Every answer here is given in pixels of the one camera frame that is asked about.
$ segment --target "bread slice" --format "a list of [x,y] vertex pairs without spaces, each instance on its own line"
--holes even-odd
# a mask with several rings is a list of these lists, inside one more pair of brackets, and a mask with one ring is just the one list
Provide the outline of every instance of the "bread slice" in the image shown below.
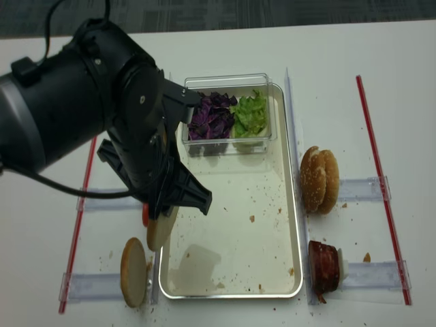
[[326,194],[324,195],[324,200],[318,207],[318,212],[326,215],[333,209],[338,199],[339,168],[332,151],[323,150],[320,154],[324,156],[324,169],[326,171]]
[[174,223],[176,222],[178,207],[172,208],[169,216],[163,213],[159,215],[158,219],[149,219],[149,226],[147,227],[147,245],[151,251],[159,250],[170,237]]
[[317,146],[306,151],[301,161],[300,182],[306,212],[313,213],[326,194],[326,171],[324,156]]
[[146,293],[146,260],[144,247],[133,237],[127,241],[121,257],[121,291],[124,300],[131,308],[144,302]]

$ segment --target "tomato slice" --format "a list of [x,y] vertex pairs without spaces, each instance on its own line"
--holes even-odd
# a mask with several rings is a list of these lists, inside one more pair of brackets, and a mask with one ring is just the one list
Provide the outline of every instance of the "tomato slice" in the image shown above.
[[149,226],[149,204],[148,203],[144,203],[142,205],[142,225],[144,225],[144,227]]

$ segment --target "gray carpet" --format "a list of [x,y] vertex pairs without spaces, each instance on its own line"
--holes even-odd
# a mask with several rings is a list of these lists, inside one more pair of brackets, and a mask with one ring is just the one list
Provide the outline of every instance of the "gray carpet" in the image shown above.
[[[41,36],[55,0],[0,0],[0,37]],[[128,33],[203,31],[436,18],[436,0],[111,0],[111,20]],[[71,35],[104,0],[68,0],[53,35]]]

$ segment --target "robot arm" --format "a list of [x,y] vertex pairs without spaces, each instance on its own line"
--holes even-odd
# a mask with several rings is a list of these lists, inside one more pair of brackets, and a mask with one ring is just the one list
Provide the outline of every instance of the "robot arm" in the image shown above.
[[200,97],[166,80],[116,25],[88,20],[59,54],[39,65],[24,58],[11,67],[0,77],[5,168],[37,173],[107,131],[110,141],[100,146],[99,158],[125,183],[125,195],[149,203],[150,219],[173,206],[207,214],[212,194],[181,163],[175,136]]

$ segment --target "purple cabbage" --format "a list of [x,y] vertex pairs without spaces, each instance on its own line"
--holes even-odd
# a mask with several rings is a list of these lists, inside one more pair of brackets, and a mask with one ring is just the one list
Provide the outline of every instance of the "purple cabbage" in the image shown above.
[[230,130],[234,125],[234,114],[230,112],[230,106],[238,104],[235,96],[229,98],[227,93],[223,95],[212,92],[207,96],[200,93],[202,99],[192,115],[191,123],[188,124],[190,140],[211,140],[229,138]]

